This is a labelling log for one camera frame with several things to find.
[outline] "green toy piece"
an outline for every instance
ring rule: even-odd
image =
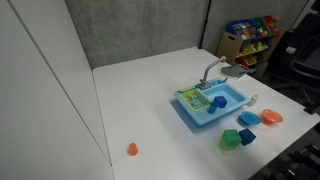
[[[236,129],[229,129],[223,132],[220,145],[224,150],[231,150],[239,146],[241,141],[242,139],[238,131]]]

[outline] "white table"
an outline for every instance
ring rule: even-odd
[[[258,94],[256,105],[193,128],[182,120],[173,92],[198,83],[216,59],[190,48],[94,70],[115,180],[247,179],[319,122],[318,115],[245,75],[228,82],[248,97]],[[213,67],[208,79],[221,77],[225,65]],[[257,138],[245,147],[219,148],[224,130],[244,129],[236,121],[242,111],[260,114],[266,108],[284,121],[250,127]],[[139,148],[135,157],[127,154],[132,142]]]

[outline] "toy shelf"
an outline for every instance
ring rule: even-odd
[[[226,56],[231,65],[256,68],[255,77],[260,78],[284,33],[285,29],[277,27],[271,16],[230,21],[222,34],[216,56]]]

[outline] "sink basin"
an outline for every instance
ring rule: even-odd
[[[174,92],[174,95],[181,107],[191,117],[191,120],[197,127],[218,120],[219,118],[232,113],[250,102],[250,99],[241,92],[233,88],[229,83],[221,82],[216,78],[209,81],[213,86],[209,89],[200,90],[198,85]],[[223,96],[227,100],[225,108],[217,108],[214,113],[208,112],[210,102],[216,96]]]

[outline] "gray wall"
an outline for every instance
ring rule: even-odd
[[[307,0],[213,0],[204,49],[230,20],[281,17],[290,28]],[[197,46],[208,0],[66,0],[91,68]]]

